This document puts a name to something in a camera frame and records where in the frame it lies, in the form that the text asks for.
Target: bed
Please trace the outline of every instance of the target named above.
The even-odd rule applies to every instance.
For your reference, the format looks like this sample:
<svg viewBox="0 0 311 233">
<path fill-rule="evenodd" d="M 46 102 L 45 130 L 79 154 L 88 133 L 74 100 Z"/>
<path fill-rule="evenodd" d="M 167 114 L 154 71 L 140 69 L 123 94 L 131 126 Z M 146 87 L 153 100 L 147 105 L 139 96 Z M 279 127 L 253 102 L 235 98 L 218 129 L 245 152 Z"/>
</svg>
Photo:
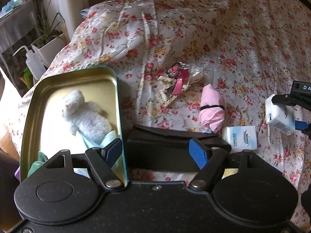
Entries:
<svg viewBox="0 0 311 233">
<path fill-rule="evenodd" d="M 255 125 L 258 155 L 283 172 L 301 195 L 311 183 L 311 146 L 300 131 L 285 136 L 265 123 L 265 99 L 311 81 L 311 11 L 298 0 L 113 0 L 93 6 L 72 41 L 42 78 L 109 66 L 120 81 L 122 128 L 133 124 L 203 132 L 199 123 L 202 87 L 226 98 L 225 126 Z M 165 108 L 157 102 L 157 78 L 176 61 L 204 67 L 199 83 Z M 10 120 L 20 153 L 35 86 Z M 297 120 L 311 114 L 294 108 Z M 136 180 L 191 180 L 190 173 L 131 169 Z M 298 203 L 292 221 L 310 228 Z"/>
</svg>

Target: black case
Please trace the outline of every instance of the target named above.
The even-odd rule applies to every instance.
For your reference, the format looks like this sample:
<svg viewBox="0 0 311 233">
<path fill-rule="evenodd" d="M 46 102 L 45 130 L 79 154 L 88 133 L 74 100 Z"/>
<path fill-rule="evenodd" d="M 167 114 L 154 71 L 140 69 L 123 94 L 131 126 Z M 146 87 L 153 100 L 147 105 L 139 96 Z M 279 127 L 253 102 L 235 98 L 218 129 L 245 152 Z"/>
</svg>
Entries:
<svg viewBox="0 0 311 233">
<path fill-rule="evenodd" d="M 158 171 L 198 172 L 200 169 L 189 154 L 191 138 L 197 138 L 206 147 L 220 147 L 228 153 L 231 151 L 231 146 L 214 133 L 134 125 L 124 147 L 127 165 Z"/>
</svg>

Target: green cloth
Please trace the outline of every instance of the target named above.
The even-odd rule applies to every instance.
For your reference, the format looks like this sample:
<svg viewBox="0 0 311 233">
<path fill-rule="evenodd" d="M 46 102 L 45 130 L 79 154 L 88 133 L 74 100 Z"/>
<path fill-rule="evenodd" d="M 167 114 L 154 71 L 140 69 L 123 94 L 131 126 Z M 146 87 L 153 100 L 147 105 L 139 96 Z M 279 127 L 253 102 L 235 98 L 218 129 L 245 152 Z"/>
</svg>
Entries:
<svg viewBox="0 0 311 233">
<path fill-rule="evenodd" d="M 48 157 L 45 156 L 43 152 L 38 152 L 38 160 L 33 162 L 31 168 L 28 171 L 27 177 L 29 177 L 35 171 L 37 171 L 40 168 L 40 166 L 42 166 L 46 161 L 48 161 Z"/>
</svg>

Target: tissue pack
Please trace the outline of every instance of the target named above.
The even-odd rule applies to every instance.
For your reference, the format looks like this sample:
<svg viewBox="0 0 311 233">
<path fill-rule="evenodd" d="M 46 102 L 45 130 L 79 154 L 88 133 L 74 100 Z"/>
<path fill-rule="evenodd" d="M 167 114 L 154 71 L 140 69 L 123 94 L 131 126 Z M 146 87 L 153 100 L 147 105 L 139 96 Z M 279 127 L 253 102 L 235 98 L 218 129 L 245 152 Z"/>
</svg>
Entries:
<svg viewBox="0 0 311 233">
<path fill-rule="evenodd" d="M 289 106 L 273 104 L 273 96 L 275 94 L 266 99 L 266 123 L 290 135 L 295 131 L 294 112 Z"/>
<path fill-rule="evenodd" d="M 222 138 L 231 145 L 231 153 L 257 149 L 255 126 L 233 126 L 222 129 Z"/>
</svg>

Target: black strap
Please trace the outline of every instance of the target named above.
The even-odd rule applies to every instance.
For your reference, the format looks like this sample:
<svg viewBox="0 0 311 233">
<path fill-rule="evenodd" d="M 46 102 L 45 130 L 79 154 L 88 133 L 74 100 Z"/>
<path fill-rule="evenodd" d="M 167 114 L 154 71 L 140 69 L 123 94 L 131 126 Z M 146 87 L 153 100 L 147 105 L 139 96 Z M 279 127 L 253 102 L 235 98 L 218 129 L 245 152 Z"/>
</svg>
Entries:
<svg viewBox="0 0 311 233">
<path fill-rule="evenodd" d="M 211 106 L 205 105 L 205 106 L 202 106 L 200 110 L 209 109 L 209 108 L 216 108 L 216 107 L 220 107 L 220 108 L 222 108 L 223 110 L 225 110 L 224 106 L 222 106 L 222 105 L 211 105 Z"/>
</svg>

